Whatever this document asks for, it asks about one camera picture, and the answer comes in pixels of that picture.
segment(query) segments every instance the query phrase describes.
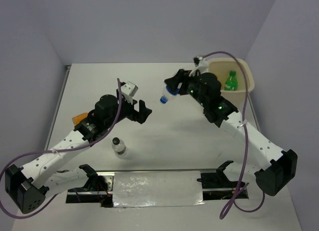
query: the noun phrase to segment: beige bin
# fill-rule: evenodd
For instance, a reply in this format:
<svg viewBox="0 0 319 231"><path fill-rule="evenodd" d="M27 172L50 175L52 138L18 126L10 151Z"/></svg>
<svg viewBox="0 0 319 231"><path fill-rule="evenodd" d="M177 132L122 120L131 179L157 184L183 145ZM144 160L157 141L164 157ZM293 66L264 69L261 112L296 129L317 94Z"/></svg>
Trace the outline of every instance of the beige bin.
<svg viewBox="0 0 319 231"><path fill-rule="evenodd" d="M255 82L253 79L253 75L248 67L248 64L242 60L237 58L237 60L242 65L244 72L247 77L248 82L248 92L250 93L254 87ZM238 88L236 91L225 91L224 86L227 78L229 77L229 72L231 70L236 71L236 78L238 81ZM219 82L221 83L222 90L221 95L229 100L236 107L240 108L245 100L245 81L242 72L240 71L239 66L232 58L213 58L209 60L208 71L217 76Z"/></svg>

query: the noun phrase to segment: white bracket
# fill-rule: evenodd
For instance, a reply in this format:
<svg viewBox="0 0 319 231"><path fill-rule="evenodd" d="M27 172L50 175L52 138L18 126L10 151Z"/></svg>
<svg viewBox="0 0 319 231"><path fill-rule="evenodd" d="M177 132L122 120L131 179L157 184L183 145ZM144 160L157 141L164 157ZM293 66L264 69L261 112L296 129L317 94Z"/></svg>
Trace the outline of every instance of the white bracket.
<svg viewBox="0 0 319 231"><path fill-rule="evenodd" d="M200 72L200 74L202 74L208 68L209 62L205 58L198 57L198 59L198 65L189 73L189 76L192 76L197 70Z"/></svg>
<svg viewBox="0 0 319 231"><path fill-rule="evenodd" d="M242 166L243 164L233 162L229 164L223 172L229 181L238 181ZM258 165L247 164L242 181L245 183L256 182L255 172L259 170L260 170L260 167Z"/></svg>
<svg viewBox="0 0 319 231"><path fill-rule="evenodd" d="M138 90L138 86L134 83L127 82L123 86L121 86L122 95L124 96L125 100L128 101L130 104L133 105L133 96Z"/></svg>
<svg viewBox="0 0 319 231"><path fill-rule="evenodd" d="M88 181L87 174L84 170L76 168L64 173L54 173L44 184L49 190L45 198L62 193L66 190L83 187Z"/></svg>

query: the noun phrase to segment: bottle label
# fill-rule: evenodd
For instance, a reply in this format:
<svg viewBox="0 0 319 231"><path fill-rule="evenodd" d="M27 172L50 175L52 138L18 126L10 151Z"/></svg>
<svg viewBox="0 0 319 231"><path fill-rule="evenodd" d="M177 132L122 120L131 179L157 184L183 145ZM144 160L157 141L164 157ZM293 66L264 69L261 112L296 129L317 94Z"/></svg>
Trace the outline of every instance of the bottle label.
<svg viewBox="0 0 319 231"><path fill-rule="evenodd" d="M230 86L230 85L225 84L225 90L227 90L227 91L234 91L234 90L236 90L236 87L232 87L232 86Z"/></svg>

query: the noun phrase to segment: orange part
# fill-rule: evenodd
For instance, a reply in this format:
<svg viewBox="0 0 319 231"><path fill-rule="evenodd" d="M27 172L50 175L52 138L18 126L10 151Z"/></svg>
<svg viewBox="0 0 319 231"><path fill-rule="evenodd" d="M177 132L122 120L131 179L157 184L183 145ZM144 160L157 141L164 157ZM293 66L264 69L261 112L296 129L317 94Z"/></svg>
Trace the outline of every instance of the orange part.
<svg viewBox="0 0 319 231"><path fill-rule="evenodd" d="M88 113L82 113L80 115L77 115L75 117L72 118L73 124L77 125L81 122L81 120L83 120L84 118L87 118Z"/></svg>

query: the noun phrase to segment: plastic bottle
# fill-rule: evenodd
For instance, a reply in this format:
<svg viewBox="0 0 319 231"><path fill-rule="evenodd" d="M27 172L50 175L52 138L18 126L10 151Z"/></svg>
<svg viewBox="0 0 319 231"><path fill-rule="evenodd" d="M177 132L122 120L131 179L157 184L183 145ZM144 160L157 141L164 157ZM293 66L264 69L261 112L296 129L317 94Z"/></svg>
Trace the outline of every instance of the plastic bottle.
<svg viewBox="0 0 319 231"><path fill-rule="evenodd" d="M236 78L236 71L232 70L229 72L229 77L225 83L225 90L226 91L236 91L238 87L238 82Z"/></svg>
<svg viewBox="0 0 319 231"><path fill-rule="evenodd" d="M118 137L113 138L112 148L116 156L119 158L124 158L128 154L124 141L122 139L119 139Z"/></svg>
<svg viewBox="0 0 319 231"><path fill-rule="evenodd" d="M168 86L163 88L163 93L162 93L162 97L160 98L160 102L165 104L168 101L173 100L174 98L176 98L178 95L178 90L176 91L176 93L173 93Z"/></svg>

